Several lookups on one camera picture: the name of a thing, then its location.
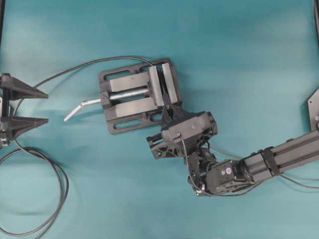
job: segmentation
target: teal surface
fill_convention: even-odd
[[[248,156],[310,130],[306,100],[319,87],[311,0],[7,0],[0,72],[35,85],[117,55],[171,58],[184,108],[212,112],[219,135],[211,142],[224,150]],[[276,178],[245,197],[197,198],[182,159],[153,159],[146,137],[159,127],[109,135],[100,105],[63,122],[98,96],[99,72],[132,63],[99,63],[60,77],[40,88],[48,100],[22,104],[20,116],[49,124],[19,141],[63,165],[71,181],[44,238],[318,238],[317,192]],[[318,177],[318,170],[314,162],[287,175]],[[48,165],[12,157],[0,167],[0,226],[17,233],[38,226],[57,194]]]

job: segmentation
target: black plastic bracket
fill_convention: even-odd
[[[274,153],[271,151],[271,148],[273,147],[265,148],[261,154],[272,175],[277,176],[280,175],[280,171],[274,160]]]

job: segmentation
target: black cable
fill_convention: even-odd
[[[319,4],[318,0],[314,0],[314,15],[316,23],[317,41],[319,41]]]
[[[192,183],[192,185],[196,188],[196,190],[198,190],[199,192],[202,192],[204,193],[205,195],[207,196],[210,196],[210,197],[216,197],[216,198],[233,198],[233,197],[240,197],[240,196],[243,196],[249,192],[251,192],[253,189],[255,189],[256,187],[258,187],[260,184],[262,184],[264,181],[260,181],[256,184],[254,184],[253,186],[251,186],[247,191],[243,192],[243,193],[239,193],[239,194],[231,194],[231,195],[217,195],[217,194],[211,194],[211,193],[207,193],[205,191],[203,191],[202,189],[200,189],[193,181],[193,178],[192,178],[192,175],[191,175],[191,172],[189,170],[189,163],[188,163],[188,155],[187,155],[187,150],[186,150],[186,146],[185,146],[185,142],[184,142],[184,139],[183,139],[183,136],[179,133],[179,138],[183,144],[183,150],[184,150],[184,156],[185,156],[185,159],[186,159],[186,165],[187,165],[187,170],[188,170],[188,174],[189,174],[189,179]]]
[[[41,86],[41,85],[43,85],[43,84],[45,84],[45,83],[47,83],[47,82],[59,77],[59,76],[67,74],[67,73],[69,73],[71,71],[78,70],[78,69],[83,68],[85,66],[92,65],[92,64],[95,64],[95,63],[99,63],[99,62],[106,62],[106,61],[113,61],[113,60],[138,60],[138,61],[145,62],[145,63],[149,64],[150,66],[153,65],[151,62],[145,60],[144,58],[137,57],[137,56],[116,56],[116,57],[101,58],[101,59],[97,59],[97,60],[93,60],[93,61],[89,61],[89,62],[83,63],[81,65],[72,67],[72,68],[67,69],[65,71],[62,71],[62,72],[60,72],[60,73],[58,73],[58,74],[56,74],[54,76],[51,76],[51,77],[41,81],[39,84],[35,85],[34,87],[38,88],[39,86]],[[17,110],[19,109],[19,107],[20,107],[20,105],[21,105],[23,100],[24,99],[19,100],[19,103],[18,103],[18,105],[16,106],[16,108],[15,108],[15,110],[13,112],[13,116],[15,116],[15,114],[16,114]]]
[[[148,65],[152,66],[152,63],[141,58],[141,57],[135,57],[135,56],[117,56],[117,57],[109,57],[109,58],[102,58],[102,59],[97,59],[97,60],[93,60],[93,61],[89,61],[89,62],[86,62],[84,64],[81,64],[81,65],[78,65],[78,66],[75,66],[75,67],[72,67],[70,69],[67,69],[63,72],[60,72],[54,76],[51,76],[43,81],[41,81],[40,83],[38,83],[37,85],[35,85],[34,87],[35,88],[38,88],[39,86],[59,77],[59,76],[62,76],[64,74],[67,74],[71,71],[75,71],[75,70],[78,70],[80,68],[83,68],[85,66],[88,66],[88,65],[92,65],[92,64],[95,64],[95,63],[99,63],[99,62],[105,62],[105,61],[112,61],[112,60],[120,60],[120,59],[127,59],[127,60],[139,60],[139,61],[142,61],[142,62],[145,62],[147,63]],[[16,106],[16,108],[14,109],[14,112],[13,112],[13,116],[16,115],[17,113],[17,110],[19,109],[21,103],[23,102],[24,99],[21,99],[19,100],[18,102],[18,105]],[[8,159],[10,156],[18,153],[18,152],[25,152],[31,156],[34,156],[34,157],[37,157],[37,158],[41,158],[43,160],[46,160],[48,163],[50,163],[50,165],[52,166],[54,172],[55,172],[55,175],[57,176],[57,179],[58,179],[58,182],[59,182],[59,187],[60,187],[60,199],[59,199],[59,204],[58,204],[58,207],[57,209],[55,210],[55,212],[52,214],[51,217],[49,217],[44,223],[42,223],[40,226],[38,226],[37,228],[29,231],[29,232],[26,232],[26,233],[10,233],[10,232],[7,232],[6,230],[2,229],[0,227],[0,232],[8,235],[8,236],[12,236],[12,237],[24,237],[24,236],[28,236],[28,235],[31,235],[31,234],[34,234],[38,231],[40,231],[41,229],[43,229],[43,231],[35,238],[35,239],[39,239],[41,238],[49,229],[50,227],[52,226],[52,224],[54,223],[55,219],[57,218],[62,206],[64,205],[65,203],[65,200],[67,198],[67,195],[68,195],[68,192],[69,192],[69,180],[68,180],[68,177],[65,173],[65,171],[57,164],[55,163],[54,161],[50,160],[48,157],[46,157],[44,154],[42,154],[41,152],[39,152],[38,150],[35,150],[35,149],[31,149],[31,148],[28,148],[28,147],[23,147],[19,144],[19,142],[17,140],[14,140],[14,142],[16,143],[16,145],[18,146],[18,149],[8,153],[7,155],[5,155],[4,157],[2,157],[0,159],[0,164],[2,162],[4,162],[6,159]],[[65,190],[63,192],[63,179],[61,178],[60,174],[58,173],[58,170],[60,170],[65,178],[65,182],[66,182],[66,186],[65,186]]]
[[[60,198],[59,198],[59,204],[57,209],[55,210],[55,212],[44,222],[42,223],[40,226],[38,226],[37,228],[26,232],[26,233],[10,233],[6,230],[4,230],[3,228],[0,228],[0,232],[11,236],[11,237],[24,237],[24,236],[28,236],[31,234],[34,234],[38,231],[40,231],[41,229],[43,229],[45,226],[47,226],[37,237],[36,239],[39,239],[40,237],[42,237],[44,235],[44,233],[46,233],[48,231],[48,229],[52,226],[53,222],[55,221],[55,219],[57,218],[62,206],[64,205],[64,202],[67,198],[68,192],[69,192],[69,180],[68,177],[65,173],[65,171],[54,161],[52,161],[51,159],[49,159],[48,157],[46,157],[44,154],[42,154],[41,152],[32,149],[32,148],[19,148],[16,149],[10,153],[8,153],[7,155],[5,155],[3,158],[0,159],[0,164],[3,163],[6,159],[8,159],[10,156],[19,153],[19,152],[27,152],[28,154],[31,154],[32,156],[35,156],[37,158],[41,158],[43,160],[46,160],[51,167],[53,168],[53,171],[58,179],[58,183],[59,183],[59,187],[60,187]],[[65,190],[63,190],[63,179],[61,178],[60,174],[58,173],[58,170],[60,170],[60,172],[62,172],[64,179],[65,179]]]
[[[1,46],[1,40],[2,40],[4,8],[5,8],[5,0],[0,0],[0,46]]]
[[[295,181],[295,180],[293,180],[293,179],[291,179],[291,178],[289,178],[289,177],[287,177],[287,176],[285,176],[285,175],[283,175],[283,174],[281,174],[280,176],[281,176],[282,178],[284,178],[284,179],[286,179],[286,180],[292,182],[292,183],[295,183],[295,184],[301,186],[301,187],[308,188],[308,189],[319,190],[319,187],[308,186],[308,185],[302,184],[302,183],[297,182],[297,181]]]

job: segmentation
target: metal handle rod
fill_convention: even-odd
[[[66,117],[64,118],[64,121],[68,121],[69,119],[71,119],[84,106],[89,106],[89,105],[97,104],[97,103],[100,103],[100,102],[101,102],[101,99],[95,99],[95,100],[89,100],[89,101],[81,102],[69,114],[66,115]]]
[[[123,99],[123,98],[127,98],[127,97],[142,95],[142,94],[145,94],[148,92],[149,92],[148,88],[132,89],[132,90],[128,90],[128,91],[123,91],[123,92],[111,94],[110,100],[119,100],[119,99]],[[64,118],[64,121],[67,122],[84,106],[89,106],[89,105],[97,104],[100,102],[101,102],[101,99],[95,99],[95,100],[81,102],[76,108],[74,108],[69,114],[67,114],[67,116]]]

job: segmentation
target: triangular gripper jaw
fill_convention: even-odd
[[[9,102],[19,99],[46,99],[48,95],[8,73],[0,74],[0,88],[2,88],[0,101],[0,148],[2,148],[8,146],[11,140],[15,140],[21,134],[48,123],[48,119],[11,116]]]
[[[37,128],[45,123],[48,119],[29,118],[29,117],[2,117],[0,122],[0,143],[15,140],[21,134]]]
[[[0,74],[0,88],[9,90],[10,101],[19,99],[47,99],[48,95],[34,88],[8,73]]]

